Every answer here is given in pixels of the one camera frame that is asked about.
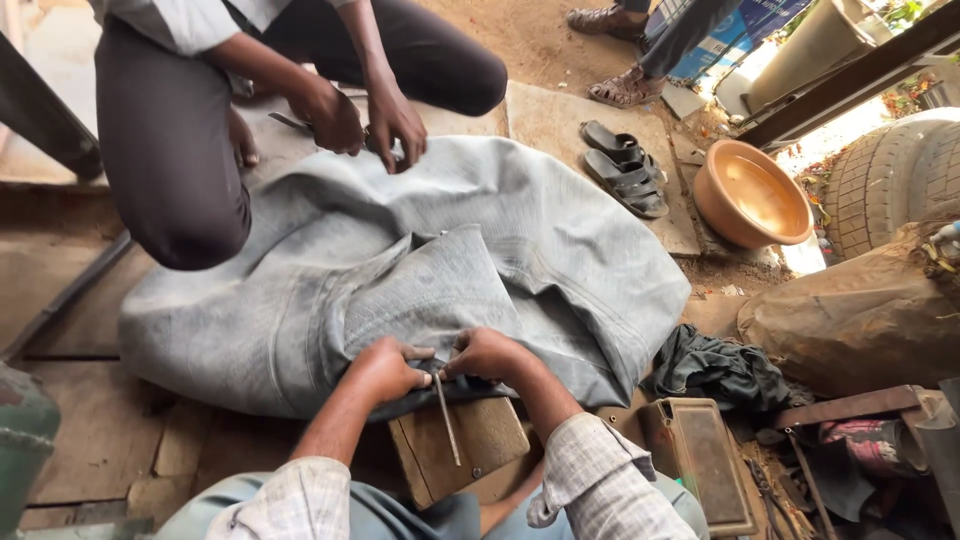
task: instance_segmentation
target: shirt sleeve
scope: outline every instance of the shirt sleeve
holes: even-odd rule
[[[277,469],[244,503],[214,518],[206,540],[348,540],[350,471],[329,457]]]
[[[693,529],[651,481],[650,453],[589,413],[570,417],[546,444],[543,491],[527,511],[530,527],[561,508],[578,540],[696,540]]]
[[[110,0],[107,12],[165,49],[187,57],[240,32],[221,0]]]

